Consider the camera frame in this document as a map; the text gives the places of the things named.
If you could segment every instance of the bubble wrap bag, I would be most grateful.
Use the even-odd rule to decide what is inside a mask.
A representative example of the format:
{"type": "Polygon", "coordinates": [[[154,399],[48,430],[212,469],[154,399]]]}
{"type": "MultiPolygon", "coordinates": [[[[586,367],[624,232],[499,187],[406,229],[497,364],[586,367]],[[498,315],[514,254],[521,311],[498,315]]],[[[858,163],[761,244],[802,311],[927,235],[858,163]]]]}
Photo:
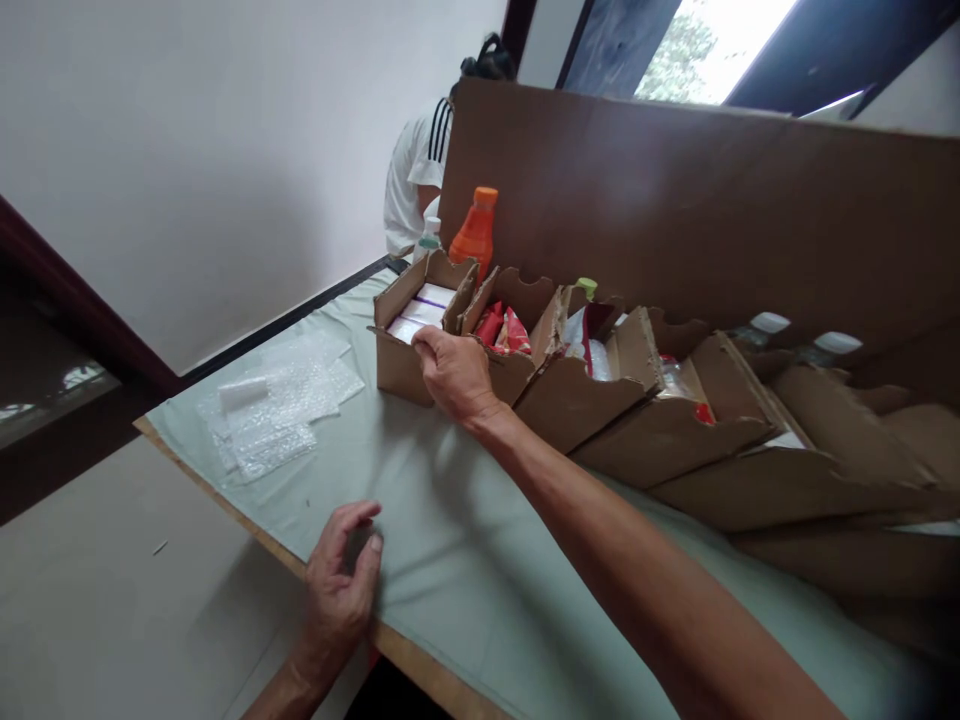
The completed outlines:
{"type": "Polygon", "coordinates": [[[340,357],[349,343],[324,332],[259,351],[258,367],[204,396],[197,412],[228,472],[256,480],[309,451],[308,423],[339,414],[364,383],[340,357]]]}
{"type": "Polygon", "coordinates": [[[234,446],[237,465],[244,482],[252,482],[309,452],[317,439],[307,425],[295,425],[244,442],[242,450],[234,446]]]}

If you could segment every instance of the tree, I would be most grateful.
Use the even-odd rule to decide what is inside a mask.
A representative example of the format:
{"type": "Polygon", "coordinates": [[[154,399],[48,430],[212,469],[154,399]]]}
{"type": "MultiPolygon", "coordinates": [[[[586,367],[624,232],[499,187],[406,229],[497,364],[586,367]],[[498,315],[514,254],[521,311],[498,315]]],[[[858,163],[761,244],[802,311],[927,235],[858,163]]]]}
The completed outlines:
{"type": "Polygon", "coordinates": [[[698,14],[703,0],[686,0],[640,80],[635,97],[669,102],[695,101],[704,87],[698,64],[707,59],[717,38],[698,14]]]}

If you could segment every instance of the orange bottle cap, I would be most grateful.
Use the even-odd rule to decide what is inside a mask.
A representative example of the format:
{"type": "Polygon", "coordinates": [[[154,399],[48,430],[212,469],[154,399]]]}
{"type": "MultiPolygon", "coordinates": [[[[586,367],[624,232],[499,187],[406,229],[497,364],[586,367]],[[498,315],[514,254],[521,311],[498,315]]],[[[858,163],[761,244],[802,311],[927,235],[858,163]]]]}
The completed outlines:
{"type": "Polygon", "coordinates": [[[492,205],[497,201],[499,195],[500,191],[493,188],[477,188],[473,191],[473,201],[492,205]]]}

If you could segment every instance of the red snack package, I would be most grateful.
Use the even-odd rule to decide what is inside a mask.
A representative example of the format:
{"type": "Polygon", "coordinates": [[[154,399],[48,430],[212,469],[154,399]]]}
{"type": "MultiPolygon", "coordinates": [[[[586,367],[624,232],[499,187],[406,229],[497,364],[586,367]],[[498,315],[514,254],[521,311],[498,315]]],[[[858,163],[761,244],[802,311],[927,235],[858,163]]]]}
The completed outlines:
{"type": "MultiPolygon", "coordinates": [[[[673,357],[673,355],[661,355],[660,360],[663,362],[663,390],[660,391],[660,396],[685,397],[688,400],[699,400],[700,398],[690,392],[690,388],[688,388],[687,384],[683,381],[683,377],[680,375],[680,363],[677,362],[677,359],[673,357]]],[[[704,425],[717,424],[716,420],[713,419],[713,412],[711,412],[710,406],[705,402],[697,403],[695,415],[697,420],[704,425]]]]}
{"type": "Polygon", "coordinates": [[[473,334],[480,338],[484,345],[492,348],[497,342],[497,335],[502,325],[503,303],[498,300],[483,311],[483,314],[480,316],[480,322],[477,323],[473,334]]]}
{"type": "Polygon", "coordinates": [[[526,328],[523,327],[523,323],[520,322],[520,318],[517,317],[513,308],[507,308],[503,318],[503,327],[500,329],[500,337],[497,338],[497,343],[493,349],[501,355],[509,355],[515,352],[530,354],[530,336],[527,335],[526,328]]]}

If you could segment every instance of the floor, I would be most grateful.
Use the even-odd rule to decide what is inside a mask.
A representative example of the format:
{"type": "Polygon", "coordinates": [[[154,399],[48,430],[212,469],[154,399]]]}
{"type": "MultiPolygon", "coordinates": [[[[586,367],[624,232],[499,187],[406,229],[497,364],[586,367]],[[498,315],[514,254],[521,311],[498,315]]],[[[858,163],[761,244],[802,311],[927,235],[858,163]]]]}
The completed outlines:
{"type": "Polygon", "coordinates": [[[121,384],[18,282],[0,258],[0,525],[133,440],[163,400],[121,384]]]}
{"type": "MultiPolygon", "coordinates": [[[[0,527],[0,556],[9,720],[238,718],[299,627],[300,582],[143,438],[0,527]]],[[[361,650],[315,717],[366,672],[361,650]]]]}

